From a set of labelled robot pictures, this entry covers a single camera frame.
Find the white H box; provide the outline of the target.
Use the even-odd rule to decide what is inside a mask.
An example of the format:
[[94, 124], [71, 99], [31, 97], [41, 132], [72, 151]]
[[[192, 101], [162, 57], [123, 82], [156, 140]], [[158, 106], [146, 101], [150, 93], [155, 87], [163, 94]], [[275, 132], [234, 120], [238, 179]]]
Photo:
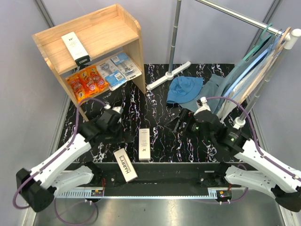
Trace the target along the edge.
[[75, 32], [70, 32], [66, 35], [63, 35], [61, 38], [77, 66], [82, 66], [90, 62], [90, 56]]
[[140, 161], [149, 161], [151, 159], [150, 129], [139, 129], [138, 157]]

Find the blue Gillette razor pack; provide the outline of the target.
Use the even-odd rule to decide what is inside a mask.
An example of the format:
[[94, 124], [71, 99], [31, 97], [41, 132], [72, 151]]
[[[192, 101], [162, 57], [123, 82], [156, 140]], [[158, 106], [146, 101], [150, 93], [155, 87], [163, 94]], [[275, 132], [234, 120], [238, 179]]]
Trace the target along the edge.
[[109, 84], [111, 91], [116, 90], [127, 82], [125, 75], [111, 60], [106, 60], [104, 63], [97, 65], [97, 70]]

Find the orange BIC razor pack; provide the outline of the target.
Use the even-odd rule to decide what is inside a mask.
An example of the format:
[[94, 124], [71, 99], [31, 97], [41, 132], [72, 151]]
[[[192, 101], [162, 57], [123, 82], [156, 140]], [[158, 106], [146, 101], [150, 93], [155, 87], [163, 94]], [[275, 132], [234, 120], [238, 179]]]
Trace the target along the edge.
[[68, 83], [68, 85], [72, 88], [72, 91], [78, 103], [86, 98], [85, 88], [80, 82], [78, 74], [71, 75], [65, 80]]
[[80, 71], [78, 78], [84, 89], [84, 97], [91, 97], [98, 93], [99, 89], [87, 70]]
[[92, 80], [95, 83], [95, 86], [97, 87], [99, 92], [104, 91], [106, 88], [108, 88], [108, 82], [106, 82], [101, 74], [98, 72], [97, 67], [95, 65], [90, 66], [87, 68], [87, 71], [89, 72], [89, 76], [92, 78]]

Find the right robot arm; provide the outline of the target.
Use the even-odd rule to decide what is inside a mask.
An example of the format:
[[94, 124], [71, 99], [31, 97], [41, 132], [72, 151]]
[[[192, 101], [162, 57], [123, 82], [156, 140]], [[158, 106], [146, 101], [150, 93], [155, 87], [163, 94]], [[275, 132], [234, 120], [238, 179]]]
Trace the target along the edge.
[[234, 127], [223, 125], [209, 110], [193, 113], [182, 109], [165, 127], [187, 137], [207, 138], [214, 147], [249, 164], [250, 172], [220, 163], [214, 174], [218, 186], [227, 183], [245, 186], [272, 197], [280, 206], [293, 212], [301, 210], [301, 172], [270, 155], [248, 135]]

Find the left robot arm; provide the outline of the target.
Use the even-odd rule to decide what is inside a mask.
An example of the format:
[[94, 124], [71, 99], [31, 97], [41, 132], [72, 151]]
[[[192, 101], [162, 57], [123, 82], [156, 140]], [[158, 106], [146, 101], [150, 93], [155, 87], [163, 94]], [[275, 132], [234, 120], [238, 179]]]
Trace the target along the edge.
[[101, 116], [79, 125], [78, 131], [42, 163], [31, 170], [20, 169], [16, 173], [17, 194], [35, 212], [41, 212], [64, 192], [81, 185], [103, 183], [103, 171], [92, 162], [68, 173], [63, 171], [101, 143], [133, 142], [131, 132], [123, 129], [122, 112], [120, 106], [105, 110]]

